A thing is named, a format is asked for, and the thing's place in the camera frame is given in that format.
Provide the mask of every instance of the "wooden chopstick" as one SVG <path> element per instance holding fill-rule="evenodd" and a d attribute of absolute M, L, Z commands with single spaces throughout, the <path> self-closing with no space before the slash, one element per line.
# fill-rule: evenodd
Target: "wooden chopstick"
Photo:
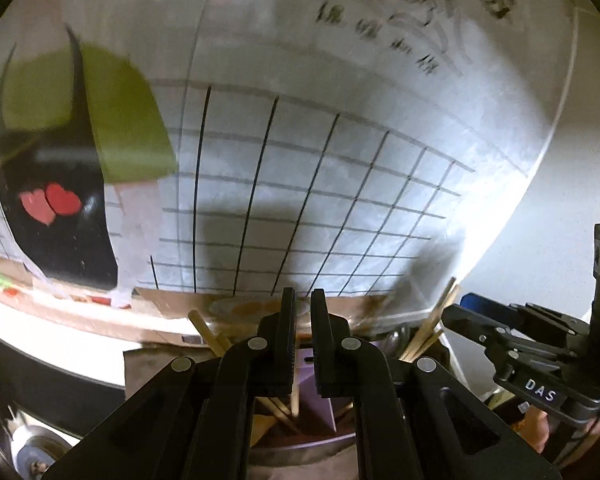
<path fill-rule="evenodd" d="M 300 433 L 298 427 L 286 416 L 282 410 L 277 407 L 269 397 L 256 397 L 256 400 L 262 404 L 265 408 L 267 408 L 271 415 L 275 416 L 277 420 L 282 422 L 286 427 L 288 427 L 291 431 L 295 433 Z"/>
<path fill-rule="evenodd" d="M 341 416 L 343 416 L 345 413 L 347 413 L 349 410 L 352 410 L 352 409 L 353 409 L 353 402 L 350 402 L 349 404 L 347 404 L 346 406 L 343 406 L 337 412 L 335 412 L 333 414 L 333 418 L 340 418 Z"/>
<path fill-rule="evenodd" d="M 206 344 L 209 345 L 209 348 L 211 348 L 216 356 L 222 357 L 231 347 L 231 342 L 225 336 L 219 335 L 216 337 L 213 332 L 211 332 L 211 329 L 206 325 L 205 320 L 202 319 L 202 316 L 200 316 L 200 313 L 197 310 L 191 310 L 187 317 L 189 317 L 190 322 L 193 323 L 193 326 L 196 327 L 196 330 L 198 330 Z M 289 411 L 288 407 L 286 407 L 280 399 L 269 399 L 267 397 L 256 397 L 256 399 L 260 404 L 267 408 L 271 412 L 271 415 L 275 416 L 277 420 L 285 424 L 295 433 L 300 433 L 298 427 L 287 416 L 287 413 L 291 416 L 291 411 Z"/>
<path fill-rule="evenodd" d="M 429 350 L 430 346 L 433 345 L 433 343 L 435 343 L 438 339 L 440 339 L 440 336 L 444 333 L 444 330 L 440 329 L 440 330 L 436 330 L 429 339 L 427 339 L 427 341 L 424 343 L 424 345 L 422 345 L 418 351 L 413 355 L 407 358 L 407 362 L 413 363 L 418 357 L 420 357 L 422 354 L 424 354 L 424 352 L 426 352 L 427 350 Z"/>
<path fill-rule="evenodd" d="M 427 342 L 436 325 L 440 322 L 442 311 L 456 300 L 456 296 L 459 294 L 459 292 L 460 286 L 458 285 L 457 280 L 455 278 L 451 278 L 445 287 L 444 292 L 440 296 L 440 299 L 436 303 L 436 306 L 429 313 L 427 319 L 424 320 L 416 332 L 416 335 L 409 342 L 407 348 L 400 356 L 400 360 L 412 362 L 411 359 L 413 356 L 418 352 L 421 346 Z"/>
<path fill-rule="evenodd" d="M 294 366 L 294 384 L 291 386 L 291 416 L 300 415 L 300 384 L 298 383 L 298 367 Z"/>
<path fill-rule="evenodd" d="M 220 344 L 216 336 L 214 336 L 213 332 L 211 332 L 210 328 L 206 325 L 205 320 L 202 319 L 200 313 L 197 310 L 192 310 L 189 312 L 189 321 L 193 323 L 193 326 L 196 327 L 196 330 L 202 336 L 202 339 L 206 341 L 206 344 L 209 345 L 211 351 L 216 354 L 218 357 L 222 357 L 226 352 L 225 348 Z"/>

